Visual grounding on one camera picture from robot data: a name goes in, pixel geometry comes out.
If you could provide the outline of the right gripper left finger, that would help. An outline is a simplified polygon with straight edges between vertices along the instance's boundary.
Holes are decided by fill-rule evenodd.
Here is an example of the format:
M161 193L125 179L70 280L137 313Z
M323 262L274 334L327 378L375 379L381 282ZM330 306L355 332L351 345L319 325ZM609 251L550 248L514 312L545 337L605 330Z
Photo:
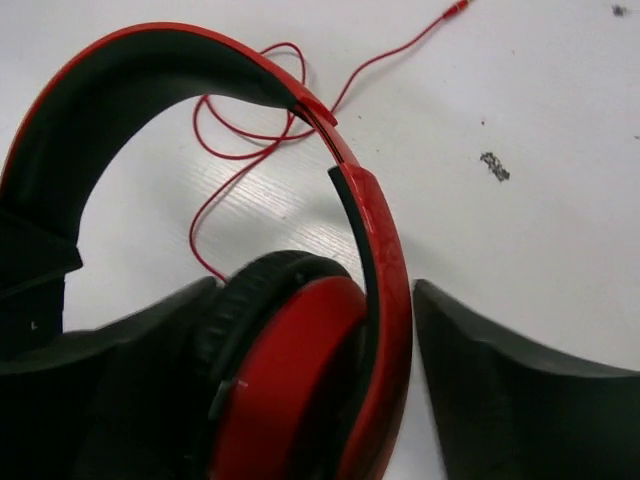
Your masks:
M108 325L1 335L5 479L206 479L227 288L202 278Z

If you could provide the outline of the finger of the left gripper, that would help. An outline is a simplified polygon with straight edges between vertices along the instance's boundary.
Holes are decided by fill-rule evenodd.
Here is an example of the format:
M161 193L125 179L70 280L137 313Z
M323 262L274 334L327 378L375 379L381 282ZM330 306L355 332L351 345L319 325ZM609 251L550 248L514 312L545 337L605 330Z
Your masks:
M65 276L82 266L76 244L1 212L1 359L62 333Z

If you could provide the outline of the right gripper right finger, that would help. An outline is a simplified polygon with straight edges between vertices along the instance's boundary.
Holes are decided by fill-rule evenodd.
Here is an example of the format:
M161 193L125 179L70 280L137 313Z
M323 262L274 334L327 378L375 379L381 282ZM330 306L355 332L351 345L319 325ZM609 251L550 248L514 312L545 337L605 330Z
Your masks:
M636 479L639 374L550 348L414 284L448 479Z

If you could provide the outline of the red black headphones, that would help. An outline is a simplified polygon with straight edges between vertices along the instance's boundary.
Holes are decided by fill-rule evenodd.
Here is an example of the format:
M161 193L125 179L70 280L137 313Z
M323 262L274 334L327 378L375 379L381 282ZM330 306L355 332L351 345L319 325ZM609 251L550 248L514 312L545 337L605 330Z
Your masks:
M223 343L206 479L378 479L404 410L412 357L407 269L374 175L333 114L278 65L182 23L145 23L94 42L32 104L1 176L1 212L76 244L91 191L151 119L217 94L285 109L323 139L329 175L365 282L299 250L263 255L224 284L234 328Z

